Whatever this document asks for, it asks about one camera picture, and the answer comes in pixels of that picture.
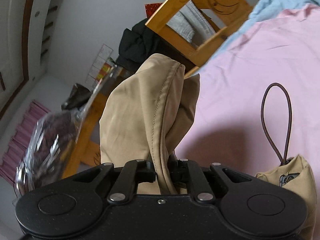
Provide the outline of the clear plastic storage bag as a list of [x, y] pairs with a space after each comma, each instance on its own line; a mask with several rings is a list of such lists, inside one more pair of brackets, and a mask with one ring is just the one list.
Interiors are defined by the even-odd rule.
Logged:
[[111, 67], [93, 90], [75, 83], [61, 111], [48, 113], [36, 124], [25, 155], [16, 168], [17, 198], [62, 178], [85, 117], [103, 87], [113, 85], [120, 66]]

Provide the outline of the red fabric item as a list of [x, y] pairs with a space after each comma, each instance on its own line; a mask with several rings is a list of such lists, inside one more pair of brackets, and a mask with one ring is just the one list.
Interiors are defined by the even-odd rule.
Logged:
[[162, 3], [149, 3], [145, 4], [145, 14], [146, 18], [150, 18], [156, 11], [157, 9], [162, 5]]

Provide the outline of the grey white striped towel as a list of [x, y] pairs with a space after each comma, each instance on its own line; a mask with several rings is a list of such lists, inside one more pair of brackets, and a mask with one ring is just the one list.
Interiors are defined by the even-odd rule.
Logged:
[[167, 26], [196, 47], [203, 44], [216, 33], [192, 1], [188, 1], [172, 16], [167, 22]]

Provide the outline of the tan khaki garment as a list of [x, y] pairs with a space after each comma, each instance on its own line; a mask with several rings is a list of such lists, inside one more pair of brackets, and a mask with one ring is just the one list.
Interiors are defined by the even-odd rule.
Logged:
[[162, 54], [151, 55], [110, 94], [99, 121], [102, 163], [123, 167], [150, 159], [157, 180], [141, 183], [141, 194], [177, 194], [168, 161], [194, 123], [200, 76], [184, 78], [185, 66]]

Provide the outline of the pink bed sheet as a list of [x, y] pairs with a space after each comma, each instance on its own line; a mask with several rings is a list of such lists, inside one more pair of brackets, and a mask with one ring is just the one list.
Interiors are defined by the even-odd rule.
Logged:
[[286, 9], [255, 23], [200, 72], [195, 121], [176, 148], [202, 166], [219, 162], [256, 174], [279, 165], [265, 137], [302, 155], [319, 176], [319, 6]]

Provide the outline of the black clothes pile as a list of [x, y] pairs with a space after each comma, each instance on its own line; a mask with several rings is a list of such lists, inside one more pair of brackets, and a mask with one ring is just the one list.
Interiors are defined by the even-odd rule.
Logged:
[[132, 29], [125, 29], [120, 41], [116, 64], [135, 73], [139, 67], [153, 54], [165, 55], [185, 66], [190, 71], [195, 64], [183, 56], [178, 50], [149, 29], [144, 19]]

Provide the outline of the white wall calendar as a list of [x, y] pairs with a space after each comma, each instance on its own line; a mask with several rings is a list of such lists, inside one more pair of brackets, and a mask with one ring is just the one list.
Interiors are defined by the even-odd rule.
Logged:
[[111, 57], [112, 53], [113, 49], [106, 44], [101, 46], [86, 77], [85, 84], [89, 89], [95, 88], [98, 82], [103, 79], [114, 66], [115, 62]]

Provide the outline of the light blue blanket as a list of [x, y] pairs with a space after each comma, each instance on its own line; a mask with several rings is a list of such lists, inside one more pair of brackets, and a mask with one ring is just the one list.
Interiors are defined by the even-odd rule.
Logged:
[[223, 42], [210, 59], [214, 59], [225, 51], [233, 41], [248, 31], [255, 23], [275, 18], [285, 9], [300, 9], [308, 3], [319, 5], [319, 0], [259, 0], [245, 22]]

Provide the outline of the wooden bed frame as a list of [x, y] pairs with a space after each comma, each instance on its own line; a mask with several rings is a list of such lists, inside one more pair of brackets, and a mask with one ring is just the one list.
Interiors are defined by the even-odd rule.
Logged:
[[[145, 25], [194, 64], [185, 75], [190, 77], [241, 27], [252, 10], [246, 0], [166, 0]], [[111, 67], [97, 81], [80, 116], [78, 136], [62, 178], [76, 174], [80, 164], [100, 163], [100, 148], [91, 134], [112, 90], [129, 74], [124, 68]]]

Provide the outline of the tan drawstring pouch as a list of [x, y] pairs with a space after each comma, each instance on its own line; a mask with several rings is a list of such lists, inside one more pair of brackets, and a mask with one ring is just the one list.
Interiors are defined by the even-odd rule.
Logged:
[[313, 239], [317, 216], [317, 189], [312, 168], [300, 154], [290, 161], [267, 172], [259, 172], [256, 178], [290, 190], [303, 198], [308, 215], [300, 231], [302, 239]]

